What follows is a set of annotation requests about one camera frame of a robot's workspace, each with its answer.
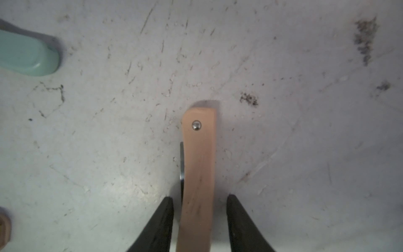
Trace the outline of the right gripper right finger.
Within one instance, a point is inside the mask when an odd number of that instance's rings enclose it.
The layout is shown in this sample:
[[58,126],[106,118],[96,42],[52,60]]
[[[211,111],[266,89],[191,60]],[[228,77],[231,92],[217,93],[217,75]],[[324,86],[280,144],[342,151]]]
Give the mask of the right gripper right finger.
[[227,197],[226,213],[232,252],[275,252],[234,194]]

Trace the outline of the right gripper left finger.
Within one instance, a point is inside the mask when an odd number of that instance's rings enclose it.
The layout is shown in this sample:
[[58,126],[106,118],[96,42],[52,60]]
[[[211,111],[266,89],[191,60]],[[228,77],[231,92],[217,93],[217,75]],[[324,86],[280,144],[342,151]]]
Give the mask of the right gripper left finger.
[[167,196],[127,252],[169,252],[173,218],[173,199]]

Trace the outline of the pink knife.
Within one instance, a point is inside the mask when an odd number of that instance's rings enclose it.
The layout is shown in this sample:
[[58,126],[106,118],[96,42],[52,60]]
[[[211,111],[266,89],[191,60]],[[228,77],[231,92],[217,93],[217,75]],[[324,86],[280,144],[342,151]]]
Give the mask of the pink knife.
[[11,233],[12,233],[12,224],[9,217],[1,213],[0,215],[0,250],[2,250],[10,241]]
[[182,132],[184,190],[176,251],[208,252],[214,216],[216,110],[187,110]]

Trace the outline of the mint knife short middle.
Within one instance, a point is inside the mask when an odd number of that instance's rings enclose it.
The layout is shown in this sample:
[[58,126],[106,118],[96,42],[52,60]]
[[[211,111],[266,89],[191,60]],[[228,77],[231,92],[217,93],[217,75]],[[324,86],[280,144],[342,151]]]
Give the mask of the mint knife short middle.
[[1,67],[27,76],[53,74],[60,54],[42,40],[1,30]]

